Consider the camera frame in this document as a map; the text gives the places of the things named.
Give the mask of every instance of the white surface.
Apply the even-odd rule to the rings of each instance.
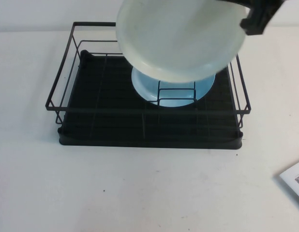
[[[196,90],[196,100],[204,97],[212,88],[215,81],[215,75],[196,82],[176,84],[169,82],[160,82],[159,84],[158,80],[150,78],[149,76],[146,76],[138,71],[136,68],[133,68],[131,73],[131,80],[137,93],[145,100],[157,105],[159,87],[159,105],[166,107],[179,107],[194,103],[194,89]]]
[[[116,36],[126,59],[151,78],[172,83],[205,79],[236,56],[245,7],[214,0],[126,0]]]
[[[74,21],[115,21],[123,0],[0,0],[0,31],[69,30]],[[299,25],[299,0],[288,0],[272,22]]]
[[[285,172],[280,174],[280,177],[292,188],[292,190],[299,196],[299,163],[287,169]]]
[[[240,52],[239,151],[61,146],[44,104],[68,34],[0,33],[0,232],[299,232],[276,178],[299,162],[299,28]]]

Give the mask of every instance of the dish rack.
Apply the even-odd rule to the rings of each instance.
[[[46,108],[63,145],[239,149],[251,112],[239,57],[200,100],[177,108],[145,101],[131,81],[115,23],[74,22]]]

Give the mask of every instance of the paper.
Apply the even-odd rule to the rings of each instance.
[[[299,196],[299,163],[280,174],[280,177]]]

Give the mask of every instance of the black drip tray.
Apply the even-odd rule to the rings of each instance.
[[[67,112],[59,128],[60,143],[170,148],[241,147],[243,134],[236,114],[194,114],[196,111],[235,110],[227,68],[216,75],[214,85],[205,97],[178,108],[165,108],[143,100],[133,87],[131,71],[132,66],[122,56],[93,56],[87,51],[81,52],[68,108],[84,108],[84,112],[86,109],[103,111]]]

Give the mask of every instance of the metal wire frame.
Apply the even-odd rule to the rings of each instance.
[[[112,108],[108,108],[108,109],[97,108],[97,106],[95,108],[72,108],[72,107],[69,107],[69,104],[68,104],[68,106],[62,106],[65,95],[66,95],[66,92],[67,92],[68,85],[69,85],[70,80],[71,80],[71,76],[72,76],[73,68],[75,66],[76,58],[77,57],[79,57],[79,59],[81,58],[80,52],[79,52],[79,48],[80,48],[81,44],[84,43],[84,42],[89,42],[89,43],[117,43],[116,40],[81,40],[79,42],[79,44],[76,44],[76,40],[75,40],[75,37],[74,37],[75,28],[76,27],[88,27],[88,26],[90,26],[90,27],[115,27],[115,25],[116,24],[112,23],[112,22],[74,22],[73,23],[72,30],[70,32],[68,43],[67,43],[67,46],[66,46],[66,49],[65,49],[65,52],[64,52],[64,55],[63,55],[58,73],[56,75],[55,81],[53,83],[53,86],[51,88],[51,91],[49,93],[49,96],[48,96],[46,104],[45,104],[45,107],[46,107],[47,110],[55,111],[55,113],[57,114],[57,118],[56,118],[56,123],[57,124],[62,124],[63,123],[63,120],[60,117],[60,112],[71,112],[71,113],[93,113],[93,114],[108,113],[108,114],[123,114],[123,115],[141,114],[143,123],[145,121],[144,118],[146,117],[146,115],[173,115],[173,114],[177,114],[177,115],[196,115],[196,120],[197,121],[198,121],[198,116],[200,116],[200,115],[206,115],[206,116],[210,116],[210,115],[217,115],[217,116],[229,115],[229,116],[231,116],[231,115],[234,115],[235,117],[237,117],[237,115],[239,115],[240,119],[239,119],[239,122],[238,122],[238,127],[239,128],[243,127],[243,117],[244,117],[244,115],[247,115],[251,112],[251,104],[250,104],[250,101],[249,101],[249,98],[248,98],[248,93],[247,93],[246,85],[245,85],[245,82],[244,82],[244,77],[243,77],[241,64],[240,64],[238,55],[236,56],[236,60],[237,60],[240,80],[241,80],[241,83],[242,83],[242,88],[243,88],[243,92],[244,92],[244,96],[245,96],[245,100],[246,100],[246,106],[245,106],[244,109],[241,109],[241,107],[240,107],[239,95],[238,95],[238,91],[237,91],[237,85],[236,85],[235,76],[234,76],[234,72],[233,72],[233,66],[232,66],[231,63],[230,63],[230,70],[231,70],[232,76],[231,77],[229,76],[230,91],[233,92],[232,87],[231,87],[231,84],[233,84],[234,90],[235,90],[234,95],[236,96],[238,109],[236,109],[235,105],[234,105],[234,110],[228,110],[228,111],[226,111],[226,110],[221,110],[221,111],[218,110],[217,111],[217,110],[207,110],[207,109],[206,110],[178,110],[178,109],[173,109],[173,108],[161,110],[160,108],[159,109],[146,109],[146,107],[144,109],[129,109],[129,111],[127,111],[127,110],[124,110],[124,109],[116,109],[116,108],[114,108],[114,109],[112,109]],[[76,48],[76,52],[75,52],[74,60],[73,60],[72,67],[71,67],[71,70],[70,70],[70,73],[69,73],[69,77],[67,79],[67,84],[65,86],[64,93],[63,93],[62,99],[60,101],[60,105],[55,106],[53,101],[52,101],[52,97],[54,95],[54,92],[55,92],[56,86],[58,84],[58,81],[60,79],[63,66],[66,62],[71,42],[74,43],[75,48]],[[108,55],[122,56],[122,53],[97,53],[97,52],[94,52],[94,53],[91,53],[91,54],[93,54],[93,55],[105,55],[106,58],[107,58]],[[160,106],[160,101],[161,100],[187,100],[188,99],[188,98],[185,98],[185,99],[183,99],[183,98],[176,98],[176,99],[175,98],[160,98],[160,91],[162,91],[162,90],[175,90],[175,89],[179,90],[178,88],[172,88],[172,89],[160,88],[160,82],[159,82],[157,101],[152,101],[152,102],[157,102],[158,106]],[[194,84],[194,88],[181,88],[181,90],[193,90],[194,91],[194,97],[189,98],[189,100],[193,100],[195,104],[197,103],[195,84]]]

